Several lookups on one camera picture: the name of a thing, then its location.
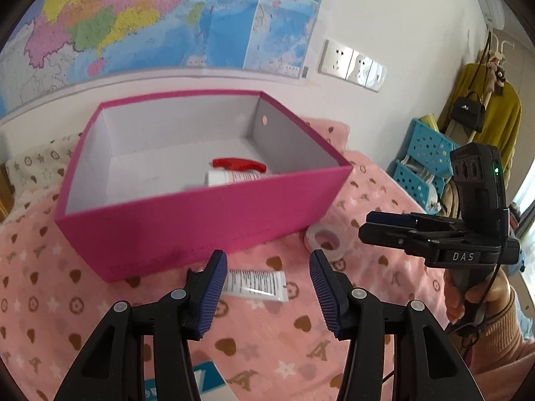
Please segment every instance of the person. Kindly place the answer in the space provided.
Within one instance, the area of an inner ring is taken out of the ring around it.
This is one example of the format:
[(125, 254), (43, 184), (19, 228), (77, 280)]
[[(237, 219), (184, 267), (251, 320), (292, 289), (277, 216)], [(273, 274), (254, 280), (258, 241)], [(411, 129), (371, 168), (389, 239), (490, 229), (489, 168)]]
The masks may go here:
[[(450, 322), (464, 315), (464, 299), (477, 304), (487, 286), (487, 282), (480, 283), (462, 297), (451, 272), (445, 270), (444, 296)], [(515, 291), (502, 269), (485, 301), (486, 325), (471, 348), (469, 368), (485, 401), (509, 401), (535, 364), (535, 342), (524, 340), (516, 316)]]

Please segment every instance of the blue basket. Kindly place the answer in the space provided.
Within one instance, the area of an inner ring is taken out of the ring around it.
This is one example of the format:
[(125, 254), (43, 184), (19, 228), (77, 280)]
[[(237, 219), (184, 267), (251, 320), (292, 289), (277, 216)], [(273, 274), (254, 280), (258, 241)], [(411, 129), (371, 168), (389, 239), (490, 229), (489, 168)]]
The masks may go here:
[[(407, 193), (418, 202), (419, 206), (425, 208), (427, 199), (429, 198), (429, 186), (427, 183), (416, 175), (412, 170), (396, 160), (396, 171), (392, 178), (403, 188)], [(445, 182), (443, 179), (436, 177), (433, 180), (433, 185), (437, 189), (437, 194), (442, 197)], [(437, 214), (437, 211), (427, 211), (427, 214)]]
[(415, 126), (407, 155), (414, 158), (435, 176), (445, 179), (452, 177), (453, 171), (449, 153), (458, 148), (457, 143), (429, 128), (418, 119), (413, 119), (413, 122)]

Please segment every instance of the white tape roll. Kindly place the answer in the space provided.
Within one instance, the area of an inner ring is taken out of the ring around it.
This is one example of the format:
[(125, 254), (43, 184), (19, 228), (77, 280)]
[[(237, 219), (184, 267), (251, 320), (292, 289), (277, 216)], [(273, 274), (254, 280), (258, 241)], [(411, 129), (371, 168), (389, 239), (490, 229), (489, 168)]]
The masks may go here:
[[(320, 237), (330, 242), (333, 250), (322, 248), (322, 244), (318, 242)], [(316, 223), (307, 229), (304, 235), (304, 245), (309, 252), (318, 249), (323, 250), (329, 262), (336, 262), (342, 259), (348, 249), (348, 244), (343, 239), (340, 231), (334, 226), (323, 225), (323, 223)]]

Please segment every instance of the pink box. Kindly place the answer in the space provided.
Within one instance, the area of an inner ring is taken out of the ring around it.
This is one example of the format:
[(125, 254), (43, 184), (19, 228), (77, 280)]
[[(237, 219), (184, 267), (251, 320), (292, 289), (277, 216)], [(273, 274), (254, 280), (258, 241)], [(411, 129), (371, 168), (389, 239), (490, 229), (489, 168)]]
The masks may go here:
[[(214, 158), (271, 178), (206, 187)], [(65, 174), (55, 221), (107, 282), (205, 260), (317, 222), (352, 166), (263, 92), (168, 92), (100, 104)]]

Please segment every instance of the tube of cream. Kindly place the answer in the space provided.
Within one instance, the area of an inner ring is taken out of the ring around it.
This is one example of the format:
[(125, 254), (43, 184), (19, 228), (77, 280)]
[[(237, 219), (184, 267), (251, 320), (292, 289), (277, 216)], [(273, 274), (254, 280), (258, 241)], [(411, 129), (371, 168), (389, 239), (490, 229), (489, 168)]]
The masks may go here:
[(245, 182), (247, 180), (258, 180), (269, 178), (271, 175), (265, 173), (253, 173), (233, 170), (209, 170), (206, 173), (206, 185), (215, 187), (218, 185), (233, 184), (236, 182)]
[(284, 272), (229, 270), (222, 293), (256, 300), (288, 301)]

